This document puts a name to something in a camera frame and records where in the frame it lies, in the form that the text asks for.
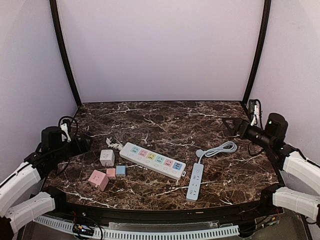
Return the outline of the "white cube socket adapter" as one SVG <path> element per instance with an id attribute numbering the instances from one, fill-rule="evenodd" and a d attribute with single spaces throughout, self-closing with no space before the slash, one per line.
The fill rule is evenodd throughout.
<path id="1" fill-rule="evenodd" d="M 103 167 L 112 167 L 115 165 L 115 153 L 112 149 L 103 149 L 100 152 L 99 161 Z"/>

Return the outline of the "small pink charger plug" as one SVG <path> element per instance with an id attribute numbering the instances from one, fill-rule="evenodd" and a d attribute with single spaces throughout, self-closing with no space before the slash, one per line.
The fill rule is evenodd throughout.
<path id="1" fill-rule="evenodd" d="M 109 180 L 115 180 L 116 179 L 116 169 L 115 168 L 107 168 L 106 169 L 106 176 Z"/>

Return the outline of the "small blue charger plug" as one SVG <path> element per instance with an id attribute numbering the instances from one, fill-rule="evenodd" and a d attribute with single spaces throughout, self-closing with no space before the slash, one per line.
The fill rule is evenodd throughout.
<path id="1" fill-rule="evenodd" d="M 126 177 L 127 167 L 124 165 L 117 165 L 115 168 L 116 178 L 125 178 Z"/>

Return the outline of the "white multicolour power strip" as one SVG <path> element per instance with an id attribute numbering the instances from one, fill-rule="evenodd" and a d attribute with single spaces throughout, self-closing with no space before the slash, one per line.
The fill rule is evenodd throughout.
<path id="1" fill-rule="evenodd" d="M 121 158 L 140 165 L 148 170 L 164 175 L 174 180 L 180 180 L 186 175 L 186 164 L 159 153 L 150 151 L 133 143 L 113 143 L 113 138 L 106 138 L 109 148 L 119 150 Z"/>

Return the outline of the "light blue power strip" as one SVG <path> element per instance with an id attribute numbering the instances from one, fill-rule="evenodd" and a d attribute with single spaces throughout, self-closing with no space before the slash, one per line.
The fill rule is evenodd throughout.
<path id="1" fill-rule="evenodd" d="M 198 157 L 198 161 L 193 164 L 190 181 L 186 193 L 187 201 L 196 202 L 198 200 L 202 176 L 204 172 L 204 165 L 201 163 L 202 159 L 211 158 L 220 153 L 231 154 L 236 152 L 237 149 L 238 146 L 233 141 L 227 141 L 221 144 L 220 146 L 208 150 L 198 149 L 196 151 L 195 154 Z"/>

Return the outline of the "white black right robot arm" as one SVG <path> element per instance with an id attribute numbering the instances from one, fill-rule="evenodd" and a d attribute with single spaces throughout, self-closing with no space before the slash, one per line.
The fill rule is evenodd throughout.
<path id="1" fill-rule="evenodd" d="M 270 113 L 264 129 L 238 117 L 224 117 L 222 122 L 232 135 L 249 140 L 263 148 L 273 168 L 298 178 L 316 193 L 320 192 L 320 166 L 305 157 L 300 149 L 284 142 L 288 122 L 278 113 Z M 257 211 L 270 214 L 280 207 L 304 215 L 320 223 L 320 196 L 292 190 L 275 183 L 261 191 Z"/>

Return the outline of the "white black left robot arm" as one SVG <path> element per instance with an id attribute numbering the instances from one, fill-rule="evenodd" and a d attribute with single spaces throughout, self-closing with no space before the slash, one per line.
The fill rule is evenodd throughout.
<path id="1" fill-rule="evenodd" d="M 46 178 L 58 164 L 88 152 L 92 138 L 75 133 L 70 137 L 66 124 L 49 126 L 41 132 L 41 143 L 35 152 L 0 184 L 0 238 L 11 240 L 19 230 L 39 216 L 66 208 L 67 196 L 49 186 L 34 197 L 13 205 L 27 190 Z"/>

